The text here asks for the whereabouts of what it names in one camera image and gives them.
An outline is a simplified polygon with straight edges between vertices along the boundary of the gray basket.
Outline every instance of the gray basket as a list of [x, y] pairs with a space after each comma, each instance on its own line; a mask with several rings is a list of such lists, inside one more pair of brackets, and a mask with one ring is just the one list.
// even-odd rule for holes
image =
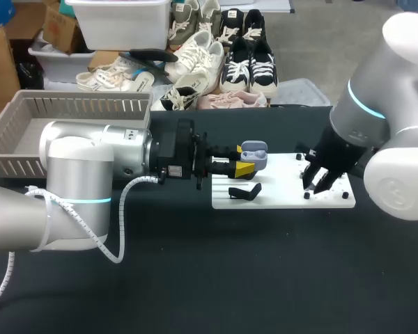
[[0, 177], [46, 177], [38, 148], [42, 130], [53, 120], [145, 129], [151, 102], [149, 93], [20, 90], [0, 113]]

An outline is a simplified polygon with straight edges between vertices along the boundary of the black tablecloth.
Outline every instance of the black tablecloth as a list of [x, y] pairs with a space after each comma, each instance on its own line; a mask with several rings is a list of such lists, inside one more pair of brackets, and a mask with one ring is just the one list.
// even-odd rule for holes
[[[313, 145], [328, 108], [187, 116], [211, 143]], [[351, 179], [354, 209], [216, 211], [210, 180], [141, 184], [126, 203], [126, 255], [16, 254], [0, 300], [8, 333], [418, 333], [418, 222], [380, 211]], [[107, 242], [117, 251], [118, 195]], [[6, 256], [0, 255], [0, 282]]]

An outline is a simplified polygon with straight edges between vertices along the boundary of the white platform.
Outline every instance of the white platform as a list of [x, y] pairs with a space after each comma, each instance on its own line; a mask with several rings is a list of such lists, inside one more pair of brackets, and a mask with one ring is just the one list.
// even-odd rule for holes
[[[329, 191], [316, 195], [310, 191], [310, 199], [304, 199], [305, 191], [300, 173], [308, 163], [303, 158], [301, 161], [297, 160], [295, 153], [269, 154], [266, 169], [257, 172], [251, 181], [212, 175], [212, 207], [214, 209], [350, 209], [355, 206], [355, 196], [347, 175], [338, 179]], [[321, 168], [313, 181], [314, 184], [317, 184], [325, 171]], [[248, 202], [230, 198], [229, 187], [251, 191], [257, 183], [262, 184], [262, 191], [255, 200]], [[349, 193], [347, 199], [342, 198], [344, 191]]]

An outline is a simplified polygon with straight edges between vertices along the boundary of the sneaker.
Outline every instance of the sneaker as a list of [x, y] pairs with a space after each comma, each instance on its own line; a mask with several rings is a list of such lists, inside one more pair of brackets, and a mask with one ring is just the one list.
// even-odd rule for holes
[[208, 49], [212, 34], [207, 30], [192, 35], [184, 45], [173, 54], [178, 57], [176, 63], [166, 63], [164, 70], [169, 73], [169, 80], [177, 82], [183, 75], [189, 74], [200, 60], [200, 49]]
[[221, 42], [224, 51], [228, 52], [233, 41], [243, 34], [243, 12], [236, 8], [222, 12], [222, 27], [220, 28], [220, 37], [217, 41]]
[[136, 87], [130, 80], [131, 75], [121, 72], [105, 72], [97, 69], [95, 72], [79, 73], [76, 76], [77, 87], [82, 90], [98, 92], [131, 92]]
[[232, 43], [224, 62], [220, 77], [220, 90], [223, 93], [248, 90], [249, 86], [249, 52], [246, 40], [237, 38]]
[[253, 45], [257, 40], [266, 40], [265, 18], [258, 9], [250, 10], [245, 19], [243, 38]]
[[220, 42], [214, 42], [206, 51], [201, 49], [200, 61], [195, 65], [192, 73], [205, 72], [209, 76], [209, 85], [203, 95], [209, 94], [216, 89], [219, 82], [220, 72], [223, 68], [224, 50]]
[[206, 95], [200, 97], [197, 109], [234, 109], [234, 108], [266, 108], [268, 101], [263, 93], [250, 94], [243, 92], [229, 92], [220, 95]]
[[185, 0], [172, 6], [173, 23], [169, 29], [169, 47], [175, 51], [195, 33], [200, 4], [198, 0]]
[[103, 70], [105, 72], [122, 72], [133, 74], [139, 69], [139, 65], [123, 57], [118, 57], [113, 63], [109, 65], [97, 66], [96, 69]]
[[212, 33], [212, 38], [220, 34], [222, 21], [222, 9], [218, 0], [206, 0], [200, 9], [197, 31], [207, 30]]
[[205, 72], [186, 75], [150, 109], [151, 111], [187, 110], [203, 94], [208, 84], [209, 77]]
[[258, 40], [251, 53], [251, 93], [271, 98], [277, 93], [277, 68], [274, 54], [265, 40]]

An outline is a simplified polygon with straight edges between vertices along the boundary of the white storage bin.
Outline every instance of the white storage bin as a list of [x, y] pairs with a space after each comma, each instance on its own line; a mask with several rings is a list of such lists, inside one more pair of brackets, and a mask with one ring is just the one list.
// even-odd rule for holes
[[42, 46], [43, 43], [35, 42], [28, 52], [37, 58], [45, 76], [52, 82], [75, 83], [78, 73], [88, 72], [88, 64], [95, 55], [95, 52], [71, 55], [63, 52], [47, 52], [41, 49]]
[[92, 50], [166, 49], [171, 0], [65, 0]]

